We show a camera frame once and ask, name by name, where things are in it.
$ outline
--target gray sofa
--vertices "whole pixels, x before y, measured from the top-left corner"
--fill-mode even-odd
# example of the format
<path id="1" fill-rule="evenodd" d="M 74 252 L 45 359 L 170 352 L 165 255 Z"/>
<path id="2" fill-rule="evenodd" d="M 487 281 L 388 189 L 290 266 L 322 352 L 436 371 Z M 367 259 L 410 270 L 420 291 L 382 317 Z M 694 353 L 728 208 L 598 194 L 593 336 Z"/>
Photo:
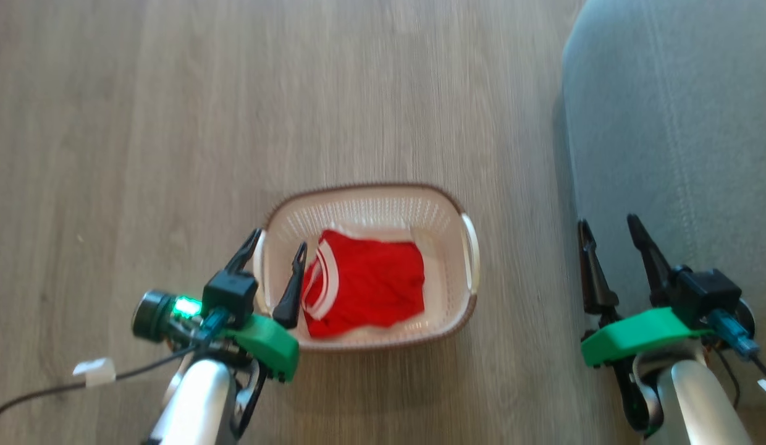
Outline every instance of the gray sofa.
<path id="1" fill-rule="evenodd" d="M 563 95 L 578 214 L 620 311 L 649 306 L 634 212 L 670 263 L 742 287 L 766 363 L 766 0 L 589 0 Z M 742 407 L 766 409 L 759 372 L 733 365 Z"/>

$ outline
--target white basket handle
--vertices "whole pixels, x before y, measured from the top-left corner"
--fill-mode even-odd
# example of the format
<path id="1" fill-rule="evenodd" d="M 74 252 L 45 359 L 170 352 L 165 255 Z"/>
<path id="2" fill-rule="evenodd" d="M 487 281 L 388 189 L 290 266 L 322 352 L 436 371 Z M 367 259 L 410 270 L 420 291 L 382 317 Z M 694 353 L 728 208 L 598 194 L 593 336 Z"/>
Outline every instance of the white basket handle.
<path id="1" fill-rule="evenodd" d="M 463 254 L 465 256 L 465 270 L 468 273 L 468 289 L 471 291 L 471 295 L 476 295 L 476 291 L 479 289 L 479 240 L 476 239 L 476 229 L 474 229 L 471 218 L 465 213 L 461 214 L 460 217 L 465 225 Z"/>
<path id="2" fill-rule="evenodd" d="M 267 302 L 265 302 L 265 285 L 264 279 L 262 277 L 262 255 L 264 253 L 262 248 L 265 245 L 266 234 L 267 231 L 265 230 L 262 230 L 262 232 L 259 234 L 259 240 L 256 242 L 256 248 L 254 248 L 254 254 L 251 259 L 251 268 L 254 277 L 256 278 L 256 282 L 259 284 L 259 287 L 256 288 L 254 301 L 256 301 L 256 306 L 259 307 L 259 310 L 262 311 L 262 315 L 270 316 L 271 313 L 273 313 L 273 309 L 268 307 Z"/>

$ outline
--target red cloth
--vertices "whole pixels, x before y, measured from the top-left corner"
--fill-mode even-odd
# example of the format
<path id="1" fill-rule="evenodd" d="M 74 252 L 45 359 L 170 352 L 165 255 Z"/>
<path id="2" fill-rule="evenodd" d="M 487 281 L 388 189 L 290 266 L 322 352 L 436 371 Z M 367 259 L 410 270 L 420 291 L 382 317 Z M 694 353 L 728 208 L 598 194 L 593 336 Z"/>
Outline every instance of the red cloth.
<path id="1" fill-rule="evenodd" d="M 424 311 L 424 261 L 413 242 L 320 236 L 303 281 L 309 334 L 337 336 L 360 326 L 391 327 Z"/>

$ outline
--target green plastic part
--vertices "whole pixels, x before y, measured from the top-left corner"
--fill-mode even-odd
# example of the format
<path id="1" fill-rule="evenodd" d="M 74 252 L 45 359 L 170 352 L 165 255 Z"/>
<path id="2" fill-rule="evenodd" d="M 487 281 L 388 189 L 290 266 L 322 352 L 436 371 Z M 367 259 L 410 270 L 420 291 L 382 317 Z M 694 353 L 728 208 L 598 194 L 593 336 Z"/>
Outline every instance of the green plastic part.
<path id="1" fill-rule="evenodd" d="M 609 324 L 582 341 L 581 352 L 586 366 L 600 366 L 712 332 L 690 329 L 670 307 L 662 307 Z"/>
<path id="2" fill-rule="evenodd" d="M 270 368 L 273 378 L 284 378 L 285 382 L 292 382 L 301 352 L 298 341 L 281 324 L 252 313 L 243 329 L 226 329 L 224 336 L 234 339 L 239 346 Z"/>

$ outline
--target beige basket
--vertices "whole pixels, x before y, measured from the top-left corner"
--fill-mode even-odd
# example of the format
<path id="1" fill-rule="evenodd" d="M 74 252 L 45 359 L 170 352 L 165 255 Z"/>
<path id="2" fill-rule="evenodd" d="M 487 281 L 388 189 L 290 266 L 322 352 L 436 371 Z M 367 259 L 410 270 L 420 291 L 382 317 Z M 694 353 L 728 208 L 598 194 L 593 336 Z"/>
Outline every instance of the beige basket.
<path id="1" fill-rule="evenodd" d="M 303 313 L 292 331 L 304 351 L 386 349 L 448 336 L 462 328 L 476 306 L 479 242 L 473 223 L 457 201 L 428 185 L 363 185 L 290 198 L 267 220 L 253 257 L 261 281 L 256 303 L 270 315 L 292 273 L 302 240 L 307 264 L 326 228 L 348 224 L 368 234 L 408 229 L 424 258 L 424 313 L 389 329 L 365 327 L 329 340 L 309 335 Z"/>

